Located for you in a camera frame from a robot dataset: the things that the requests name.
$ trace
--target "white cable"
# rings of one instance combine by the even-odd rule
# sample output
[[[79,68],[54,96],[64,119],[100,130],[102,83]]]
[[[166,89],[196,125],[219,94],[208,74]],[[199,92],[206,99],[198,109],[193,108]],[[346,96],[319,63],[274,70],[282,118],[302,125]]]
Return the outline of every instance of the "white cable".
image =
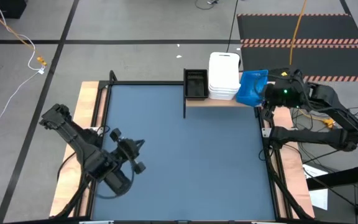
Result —
[[[4,17],[4,14],[2,13],[2,10],[1,10],[1,9],[0,9],[0,15],[1,15],[1,17],[2,17],[2,20],[4,21],[5,26],[7,26],[6,20],[5,20],[5,17]],[[8,27],[6,28],[6,30],[7,30],[8,32],[12,33],[12,31],[11,31]],[[31,43],[32,47],[34,48],[34,51],[32,52],[31,58],[30,58],[29,62],[27,63],[27,66],[28,66],[31,70],[34,70],[34,71],[38,71],[38,70],[40,70],[40,69],[43,69],[44,66],[42,66],[41,68],[38,68],[38,69],[37,69],[37,68],[33,68],[33,67],[30,66],[30,63],[31,63],[31,61],[32,61],[32,59],[34,58],[34,55],[35,55],[35,45],[34,45],[34,43],[33,43],[27,36],[22,35],[22,34],[18,34],[18,36],[21,36],[21,37],[26,38],[26,39]]]
[[[11,102],[11,99],[13,98],[13,96],[19,91],[19,89],[22,87],[22,85],[24,85],[26,82],[28,82],[30,79],[32,79],[36,74],[38,74],[38,72],[35,73],[34,75],[32,75],[30,78],[28,78],[28,79],[27,79],[26,81],[24,81],[22,84],[20,84],[19,87],[17,87],[17,90],[12,94],[12,96],[9,97],[9,100],[7,101],[7,103],[6,103],[5,107],[4,107],[4,110],[2,111],[2,113],[1,113],[1,115],[0,115],[0,120],[1,120],[1,118],[2,118],[2,116],[3,116],[3,114],[5,113],[8,104]]]

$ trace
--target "white paper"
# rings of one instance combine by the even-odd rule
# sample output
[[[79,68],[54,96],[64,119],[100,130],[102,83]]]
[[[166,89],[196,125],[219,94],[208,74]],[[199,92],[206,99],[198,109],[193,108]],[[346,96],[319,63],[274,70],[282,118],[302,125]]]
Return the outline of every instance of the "white paper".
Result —
[[[327,172],[316,169],[314,167],[304,165],[303,168],[313,177],[327,174]],[[328,209],[328,189],[321,190],[311,190],[309,191],[311,204],[315,207],[327,210]]]

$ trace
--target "gray floor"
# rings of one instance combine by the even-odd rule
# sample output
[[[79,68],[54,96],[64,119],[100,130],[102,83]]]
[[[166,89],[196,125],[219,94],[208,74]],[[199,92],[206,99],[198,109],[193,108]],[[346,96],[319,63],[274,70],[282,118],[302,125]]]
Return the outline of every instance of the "gray floor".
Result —
[[[29,0],[23,17],[7,22],[31,39],[58,40],[72,2]],[[358,0],[347,3],[358,26]],[[207,6],[203,0],[199,4]],[[221,0],[213,9],[201,11],[193,0],[80,0],[68,39],[227,39],[234,5],[234,0]],[[299,13],[301,6],[299,0],[245,0],[239,1],[237,13]],[[309,1],[306,7],[306,13],[343,12],[339,0]],[[236,22],[232,38],[239,38]],[[0,25],[0,39],[14,37]],[[37,47],[51,62],[57,46]],[[238,47],[232,45],[230,51],[239,53]],[[183,68],[206,68],[208,55],[224,50],[226,45],[219,44],[65,45],[43,111],[54,103],[74,110],[81,82],[107,79],[110,69],[120,80],[181,80]],[[0,45],[0,112],[17,86],[33,74],[27,68],[30,55],[22,45]],[[24,85],[0,122],[0,204],[45,77],[36,76]],[[358,106],[358,83],[328,84],[345,106]],[[57,134],[37,127],[6,222],[48,217],[64,147]],[[316,145],[306,149],[316,156],[330,150]],[[338,170],[358,166],[358,149],[335,153],[321,162]]]

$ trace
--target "stacked white bin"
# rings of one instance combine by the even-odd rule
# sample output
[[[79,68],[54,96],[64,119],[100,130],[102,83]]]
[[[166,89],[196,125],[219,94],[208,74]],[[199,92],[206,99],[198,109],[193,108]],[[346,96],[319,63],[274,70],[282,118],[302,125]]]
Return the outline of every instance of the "stacked white bin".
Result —
[[[232,100],[240,89],[240,56],[232,53],[214,52],[209,57],[209,98]]]

